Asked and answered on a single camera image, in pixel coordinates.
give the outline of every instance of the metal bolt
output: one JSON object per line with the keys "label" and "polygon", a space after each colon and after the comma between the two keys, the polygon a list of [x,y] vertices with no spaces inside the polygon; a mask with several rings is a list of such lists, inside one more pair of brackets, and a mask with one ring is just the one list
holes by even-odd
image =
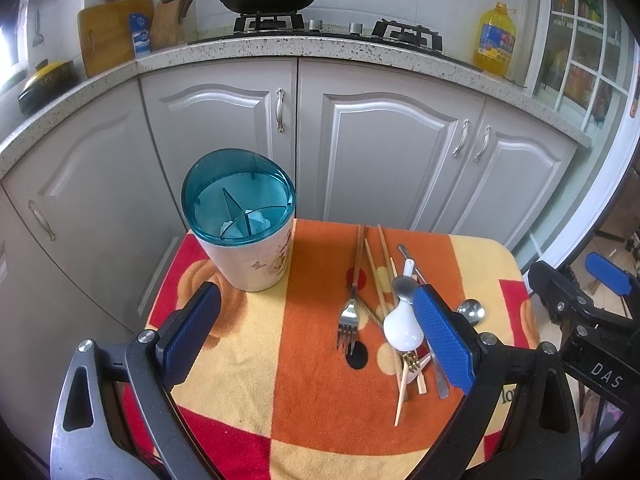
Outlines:
{"label": "metal bolt", "polygon": [[485,345],[492,346],[498,342],[498,338],[491,332],[482,332],[480,334],[480,341],[482,341]]}
{"label": "metal bolt", "polygon": [[153,338],[156,336],[155,330],[143,330],[138,334],[138,341],[141,343],[148,343],[153,341]]}
{"label": "metal bolt", "polygon": [[78,350],[81,352],[88,352],[94,346],[94,342],[90,339],[85,339],[78,345]]}
{"label": "metal bolt", "polygon": [[545,354],[553,355],[556,353],[556,347],[554,346],[553,343],[550,343],[549,341],[544,341],[542,343],[542,349]]}

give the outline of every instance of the tablecloth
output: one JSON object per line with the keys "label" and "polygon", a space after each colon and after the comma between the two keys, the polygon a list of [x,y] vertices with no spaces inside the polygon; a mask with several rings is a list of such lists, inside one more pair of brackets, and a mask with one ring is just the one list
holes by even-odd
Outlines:
{"label": "tablecloth", "polygon": [[[433,365],[425,369],[428,392],[409,386],[394,427],[398,386],[392,349],[364,312],[358,339],[367,365],[352,369],[335,350],[340,311],[348,299],[357,226],[297,219],[289,269],[262,292],[234,289],[194,235],[186,235],[148,317],[158,328],[205,281],[222,292],[222,312],[183,384],[172,396],[194,436],[229,480],[403,479],[444,428],[462,391],[436,392]],[[398,267],[404,243],[427,280],[451,308],[476,298],[486,310],[478,326],[505,344],[535,348],[538,331],[513,257],[492,240],[385,229]],[[391,303],[377,229],[368,228],[373,259]],[[380,306],[366,256],[360,295]],[[505,386],[482,444],[470,464],[490,456],[513,398]],[[127,418],[138,445],[153,451],[130,391]]]}

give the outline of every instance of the blue package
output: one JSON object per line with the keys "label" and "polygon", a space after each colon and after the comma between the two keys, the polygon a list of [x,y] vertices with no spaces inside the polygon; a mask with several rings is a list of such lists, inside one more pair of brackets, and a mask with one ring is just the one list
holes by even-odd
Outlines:
{"label": "blue package", "polygon": [[149,18],[140,12],[129,15],[129,28],[133,39],[133,52],[136,57],[146,56],[151,53],[151,41],[149,41]]}

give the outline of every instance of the cup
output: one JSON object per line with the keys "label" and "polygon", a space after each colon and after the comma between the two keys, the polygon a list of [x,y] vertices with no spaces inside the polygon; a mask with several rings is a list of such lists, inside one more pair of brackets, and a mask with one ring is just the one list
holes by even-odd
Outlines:
{"label": "cup", "polygon": [[235,148],[208,153],[187,173],[181,202],[200,245],[235,288],[257,292],[283,277],[296,191],[273,161]]}

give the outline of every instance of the cooking oil bottle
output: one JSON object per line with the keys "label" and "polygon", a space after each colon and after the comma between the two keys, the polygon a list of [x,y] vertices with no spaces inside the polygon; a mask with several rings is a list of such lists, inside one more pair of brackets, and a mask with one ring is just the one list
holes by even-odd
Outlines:
{"label": "cooking oil bottle", "polygon": [[488,10],[480,18],[474,65],[495,75],[505,75],[515,41],[516,27],[507,15],[507,4],[498,2],[495,9]]}

